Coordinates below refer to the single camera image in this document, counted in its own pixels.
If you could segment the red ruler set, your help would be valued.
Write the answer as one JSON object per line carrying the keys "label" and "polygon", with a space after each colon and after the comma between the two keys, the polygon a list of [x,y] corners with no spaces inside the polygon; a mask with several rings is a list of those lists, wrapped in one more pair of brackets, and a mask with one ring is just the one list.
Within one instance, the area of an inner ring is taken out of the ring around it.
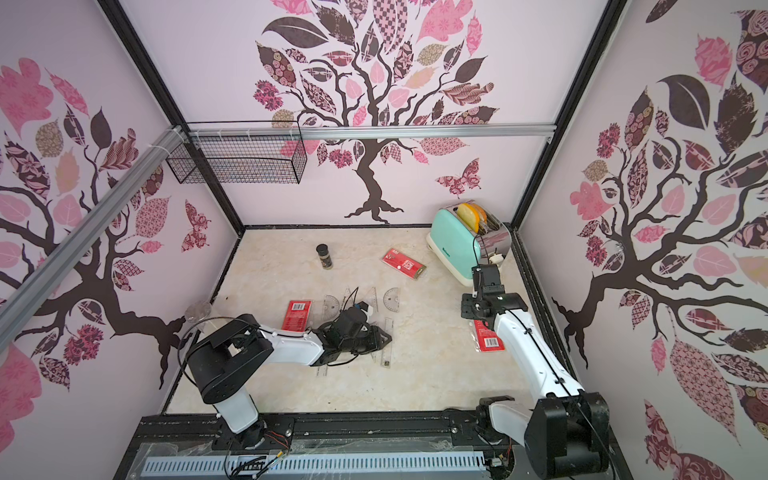
{"label": "red ruler set", "polygon": [[418,279],[426,270],[424,264],[395,248],[389,249],[382,257],[382,261],[410,279]]}
{"label": "red ruler set", "polygon": [[482,321],[473,320],[472,326],[476,348],[479,352],[486,353],[505,350],[502,340],[495,332],[487,328]]}
{"label": "red ruler set", "polygon": [[289,332],[305,331],[309,325],[311,306],[311,300],[291,300],[284,315],[281,329]]}

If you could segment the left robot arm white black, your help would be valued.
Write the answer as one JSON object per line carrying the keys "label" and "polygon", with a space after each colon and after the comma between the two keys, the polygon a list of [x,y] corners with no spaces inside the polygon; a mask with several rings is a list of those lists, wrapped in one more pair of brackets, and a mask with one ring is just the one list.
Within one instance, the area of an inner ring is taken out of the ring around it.
{"label": "left robot arm white black", "polygon": [[302,332],[272,330],[251,314],[241,314],[193,343],[180,361],[202,401],[214,407],[223,421],[227,444],[253,449],[267,436],[267,423],[248,393],[246,383],[263,366],[296,364],[329,368],[382,351],[392,335],[372,324],[372,308],[365,302],[340,311],[336,317]]}

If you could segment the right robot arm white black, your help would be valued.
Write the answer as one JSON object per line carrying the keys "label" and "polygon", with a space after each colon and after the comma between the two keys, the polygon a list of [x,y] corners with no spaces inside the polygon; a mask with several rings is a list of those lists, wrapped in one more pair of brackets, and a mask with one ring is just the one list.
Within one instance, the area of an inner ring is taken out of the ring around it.
{"label": "right robot arm white black", "polygon": [[472,268],[473,291],[462,295],[464,318],[491,330],[520,368],[534,408],[523,411],[512,400],[487,398],[480,410],[498,434],[525,447],[541,479],[570,478],[615,470],[609,449],[610,413],[602,395],[583,386],[546,344],[517,293],[508,293],[495,265]]}

